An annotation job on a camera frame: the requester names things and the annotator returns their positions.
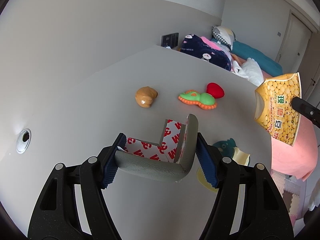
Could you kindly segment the grey foam corner guard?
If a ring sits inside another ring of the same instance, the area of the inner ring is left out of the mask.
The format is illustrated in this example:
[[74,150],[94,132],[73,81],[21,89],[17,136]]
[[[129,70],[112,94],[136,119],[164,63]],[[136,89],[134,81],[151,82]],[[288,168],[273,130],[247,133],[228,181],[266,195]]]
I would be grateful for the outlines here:
[[128,137],[115,154],[118,167],[129,174],[159,181],[179,181],[194,162],[199,122],[189,114],[185,123],[167,119],[160,143]]

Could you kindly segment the yellow corn snack bag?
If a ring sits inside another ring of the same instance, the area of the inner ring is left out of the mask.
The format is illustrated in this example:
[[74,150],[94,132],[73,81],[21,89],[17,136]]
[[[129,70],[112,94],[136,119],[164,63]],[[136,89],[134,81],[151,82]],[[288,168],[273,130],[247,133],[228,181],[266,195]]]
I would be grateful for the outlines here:
[[288,73],[266,79],[255,90],[255,121],[271,137],[290,146],[300,124],[300,114],[291,105],[295,97],[302,97],[300,85],[299,73]]

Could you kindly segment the pink bed sheet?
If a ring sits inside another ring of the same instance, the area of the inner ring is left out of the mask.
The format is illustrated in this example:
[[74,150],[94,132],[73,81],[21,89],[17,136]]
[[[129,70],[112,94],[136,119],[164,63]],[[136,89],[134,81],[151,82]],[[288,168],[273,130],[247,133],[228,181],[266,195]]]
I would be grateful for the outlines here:
[[[236,55],[232,61],[242,65]],[[290,146],[271,137],[273,170],[295,176],[305,181],[314,171],[318,160],[318,146],[313,124],[300,114],[300,124],[295,143]]]

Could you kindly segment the green orange teether toy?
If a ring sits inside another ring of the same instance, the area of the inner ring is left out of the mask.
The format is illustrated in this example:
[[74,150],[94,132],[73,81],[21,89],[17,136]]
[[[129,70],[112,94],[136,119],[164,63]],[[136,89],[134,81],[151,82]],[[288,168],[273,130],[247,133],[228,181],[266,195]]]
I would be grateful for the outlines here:
[[181,93],[178,99],[187,105],[197,105],[201,109],[211,110],[217,107],[215,98],[208,93],[199,93],[195,90],[188,90]]

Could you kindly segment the teal long pillow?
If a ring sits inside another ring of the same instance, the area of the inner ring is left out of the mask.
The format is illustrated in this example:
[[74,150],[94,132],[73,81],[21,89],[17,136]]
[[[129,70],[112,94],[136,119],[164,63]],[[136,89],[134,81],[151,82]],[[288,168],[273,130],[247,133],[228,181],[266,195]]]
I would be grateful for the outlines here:
[[254,59],[257,61],[260,68],[272,77],[283,75],[283,69],[280,64],[245,43],[234,41],[231,52],[244,60],[249,57]]

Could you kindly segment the red heart toy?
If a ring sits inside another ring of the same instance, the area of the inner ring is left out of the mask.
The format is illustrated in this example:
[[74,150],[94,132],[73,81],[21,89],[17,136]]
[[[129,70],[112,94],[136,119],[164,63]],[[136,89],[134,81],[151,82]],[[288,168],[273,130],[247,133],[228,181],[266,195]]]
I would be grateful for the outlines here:
[[225,96],[224,90],[217,83],[209,83],[207,85],[206,93],[210,94],[215,99],[223,98]]

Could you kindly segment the white goose plush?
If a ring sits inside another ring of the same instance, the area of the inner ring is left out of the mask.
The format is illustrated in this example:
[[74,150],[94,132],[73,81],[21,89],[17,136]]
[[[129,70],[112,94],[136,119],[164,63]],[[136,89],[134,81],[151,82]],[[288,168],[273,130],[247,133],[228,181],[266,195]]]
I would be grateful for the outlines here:
[[250,57],[242,65],[234,60],[232,63],[232,70],[234,74],[246,79],[257,87],[264,82],[263,73],[259,67],[259,64]]

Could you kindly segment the white door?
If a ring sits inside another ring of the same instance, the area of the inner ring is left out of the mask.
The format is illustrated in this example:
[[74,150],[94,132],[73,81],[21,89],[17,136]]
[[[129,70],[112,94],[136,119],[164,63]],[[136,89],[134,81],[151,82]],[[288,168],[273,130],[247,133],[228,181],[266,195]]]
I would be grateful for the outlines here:
[[302,62],[312,31],[294,14],[289,16],[285,37],[277,55],[283,73],[297,72]]

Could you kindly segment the brown squishy toy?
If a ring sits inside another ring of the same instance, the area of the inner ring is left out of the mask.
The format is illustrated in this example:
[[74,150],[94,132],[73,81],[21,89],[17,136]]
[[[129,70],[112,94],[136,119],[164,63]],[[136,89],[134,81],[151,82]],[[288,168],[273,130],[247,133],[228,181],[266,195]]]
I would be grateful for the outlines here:
[[150,108],[155,98],[157,98],[158,92],[149,87],[142,87],[135,93],[135,100],[140,107]]

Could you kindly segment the navy cartoon blanket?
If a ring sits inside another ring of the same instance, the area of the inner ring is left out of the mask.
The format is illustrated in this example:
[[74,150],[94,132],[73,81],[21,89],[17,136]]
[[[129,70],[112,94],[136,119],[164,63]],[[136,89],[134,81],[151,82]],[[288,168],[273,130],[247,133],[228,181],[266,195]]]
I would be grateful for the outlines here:
[[227,54],[217,46],[211,47],[202,38],[189,34],[181,45],[180,52],[231,71],[232,64]]

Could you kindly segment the checkered patchwork pillow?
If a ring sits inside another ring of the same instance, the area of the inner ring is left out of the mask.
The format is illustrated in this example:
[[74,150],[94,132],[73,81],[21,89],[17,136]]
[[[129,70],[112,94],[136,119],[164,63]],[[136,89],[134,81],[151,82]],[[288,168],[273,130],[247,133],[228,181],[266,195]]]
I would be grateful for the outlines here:
[[233,43],[236,40],[236,37],[231,29],[223,26],[215,26],[212,28],[212,36],[230,50],[233,49]]

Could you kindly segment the black wall switch panel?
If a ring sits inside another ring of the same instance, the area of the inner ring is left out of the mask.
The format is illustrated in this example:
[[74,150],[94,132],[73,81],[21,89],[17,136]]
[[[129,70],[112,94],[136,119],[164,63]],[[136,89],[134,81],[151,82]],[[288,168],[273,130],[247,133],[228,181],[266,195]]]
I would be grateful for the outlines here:
[[163,35],[161,37],[161,47],[175,48],[178,46],[179,33]]

